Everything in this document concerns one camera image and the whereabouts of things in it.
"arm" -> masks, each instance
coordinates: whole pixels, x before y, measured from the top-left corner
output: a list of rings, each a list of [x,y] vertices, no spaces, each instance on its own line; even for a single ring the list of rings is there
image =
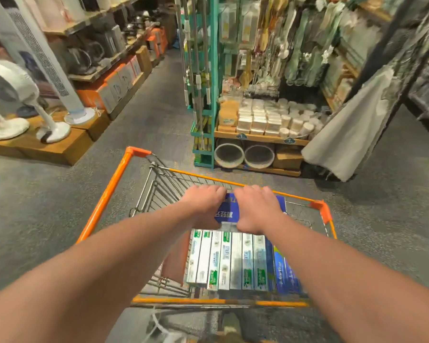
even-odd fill
[[[272,191],[234,191],[238,229],[267,238],[347,342],[429,342],[429,289],[280,210]]]
[[[172,244],[215,212],[225,188],[192,187],[177,203],[100,231],[0,292],[0,342],[104,342]]]

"floor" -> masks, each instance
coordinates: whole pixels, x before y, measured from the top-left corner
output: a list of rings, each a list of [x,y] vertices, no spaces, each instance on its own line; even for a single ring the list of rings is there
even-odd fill
[[[152,150],[170,167],[324,199],[338,236],[429,287],[429,133],[402,108],[355,180],[327,183],[193,167],[179,53],[171,50],[103,136],[72,168],[0,157],[0,289],[70,247],[128,145]],[[148,168],[133,159],[100,228],[125,218]],[[337,341],[315,311],[249,311],[251,334],[287,342]],[[148,313],[129,309],[109,338],[139,341]],[[215,329],[216,315],[173,317],[191,333]]]

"hand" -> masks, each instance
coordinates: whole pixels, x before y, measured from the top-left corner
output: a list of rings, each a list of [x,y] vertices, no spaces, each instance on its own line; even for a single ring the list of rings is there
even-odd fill
[[[269,187],[258,185],[242,187],[234,190],[240,209],[237,229],[253,235],[265,235],[266,228],[274,217],[283,216],[275,194]]]
[[[215,214],[226,194],[227,189],[219,185],[193,186],[186,190],[180,202],[186,202],[194,209],[194,229],[219,229],[220,224],[215,220]]]

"forearm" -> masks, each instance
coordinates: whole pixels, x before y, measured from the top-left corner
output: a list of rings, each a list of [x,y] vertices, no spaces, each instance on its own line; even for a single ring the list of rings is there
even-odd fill
[[[0,293],[0,335],[18,334],[21,342],[104,341],[171,245],[191,227],[192,215],[185,203],[139,214],[28,272]],[[6,329],[10,317],[19,323],[15,332]]]
[[[344,340],[429,342],[427,288],[287,216],[276,219],[267,237]]]

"blue package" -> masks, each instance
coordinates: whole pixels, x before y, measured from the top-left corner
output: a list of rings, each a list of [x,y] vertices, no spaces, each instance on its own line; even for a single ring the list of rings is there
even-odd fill
[[[288,262],[274,247],[276,287],[280,294],[300,294],[302,287]]]
[[[286,202],[283,196],[276,196],[280,203],[280,208],[283,212],[286,212]],[[224,201],[218,208],[218,211],[214,215],[214,218],[218,223],[237,223],[240,219],[240,211],[238,209],[238,202],[233,193],[228,193],[225,196]]]
[[[265,262],[267,264],[267,278],[269,279],[269,291],[276,291],[275,263],[273,259],[274,250],[272,242],[265,239]]]

